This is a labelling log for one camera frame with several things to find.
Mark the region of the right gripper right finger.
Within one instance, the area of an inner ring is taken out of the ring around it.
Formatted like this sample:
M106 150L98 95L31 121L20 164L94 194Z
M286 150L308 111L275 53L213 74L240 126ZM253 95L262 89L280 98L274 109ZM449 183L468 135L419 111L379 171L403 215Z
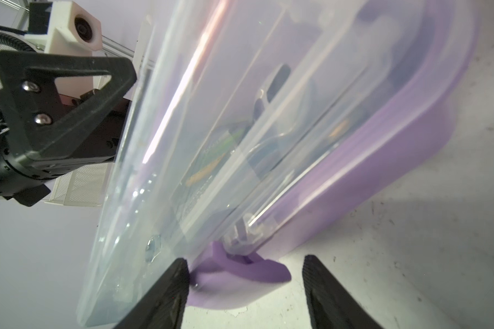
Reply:
M312 328L381 328L316 256L305 257L302 277Z

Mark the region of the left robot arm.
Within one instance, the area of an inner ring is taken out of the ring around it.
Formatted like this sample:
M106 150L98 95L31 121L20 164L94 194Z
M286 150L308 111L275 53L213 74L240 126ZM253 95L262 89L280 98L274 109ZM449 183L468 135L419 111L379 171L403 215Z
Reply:
M0 196L33 206L49 181L114 161L136 79L127 58L0 51Z

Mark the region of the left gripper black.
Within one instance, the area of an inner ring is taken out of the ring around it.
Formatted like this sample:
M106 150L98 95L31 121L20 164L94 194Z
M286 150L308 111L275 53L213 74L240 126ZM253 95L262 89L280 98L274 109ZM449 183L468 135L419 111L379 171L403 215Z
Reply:
M108 84L65 108L56 79L102 75ZM1 197L33 206L49 195L47 182L115 160L130 108L123 96L137 80L131 60L0 51L0 80Z

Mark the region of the purple toolbox clear lid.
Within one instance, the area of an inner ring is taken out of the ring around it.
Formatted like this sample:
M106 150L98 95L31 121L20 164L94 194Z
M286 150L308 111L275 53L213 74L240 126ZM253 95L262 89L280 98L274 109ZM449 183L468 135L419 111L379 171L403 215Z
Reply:
M386 145L446 99L473 1L155 1L78 323L120 322L178 258L189 305L242 308L278 258L422 153Z

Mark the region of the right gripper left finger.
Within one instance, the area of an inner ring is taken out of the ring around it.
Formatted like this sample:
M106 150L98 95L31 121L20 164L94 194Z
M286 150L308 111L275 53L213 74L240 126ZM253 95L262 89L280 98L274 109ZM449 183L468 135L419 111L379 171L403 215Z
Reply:
M177 329L189 295L189 268L176 259L115 329Z

